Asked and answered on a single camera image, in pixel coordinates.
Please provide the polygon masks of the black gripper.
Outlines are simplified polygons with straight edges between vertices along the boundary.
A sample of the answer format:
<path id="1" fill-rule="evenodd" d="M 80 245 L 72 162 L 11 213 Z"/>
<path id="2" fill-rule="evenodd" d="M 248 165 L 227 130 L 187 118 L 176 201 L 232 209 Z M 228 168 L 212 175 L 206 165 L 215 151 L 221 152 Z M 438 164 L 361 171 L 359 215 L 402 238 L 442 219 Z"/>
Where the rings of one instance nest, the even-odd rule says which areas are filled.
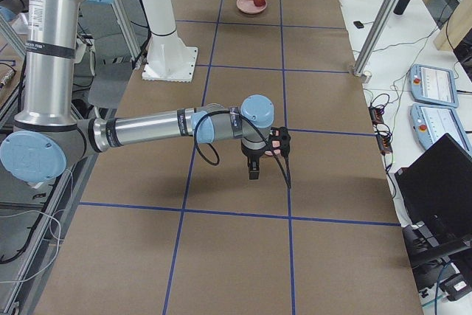
<path id="1" fill-rule="evenodd" d="M 268 144 L 264 141 L 253 142 L 248 138 L 241 139 L 241 150 L 247 158 L 249 180 L 257 180 L 260 175 L 260 157 L 269 151 Z"/>

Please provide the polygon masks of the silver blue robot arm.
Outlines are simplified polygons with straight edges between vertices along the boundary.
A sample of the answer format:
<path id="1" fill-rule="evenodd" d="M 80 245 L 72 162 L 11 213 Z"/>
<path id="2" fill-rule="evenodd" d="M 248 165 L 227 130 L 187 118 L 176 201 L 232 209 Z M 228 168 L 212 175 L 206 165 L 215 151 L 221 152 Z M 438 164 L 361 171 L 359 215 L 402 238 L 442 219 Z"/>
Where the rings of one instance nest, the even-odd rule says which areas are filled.
<path id="1" fill-rule="evenodd" d="M 24 105 L 1 143 L 1 163 L 17 179 L 48 181 L 93 153 L 123 145 L 190 136 L 195 145 L 239 139 L 249 176 L 281 133 L 274 107 L 252 95 L 241 107 L 210 104 L 127 119 L 72 116 L 72 87 L 80 5 L 85 0 L 29 0 Z"/>

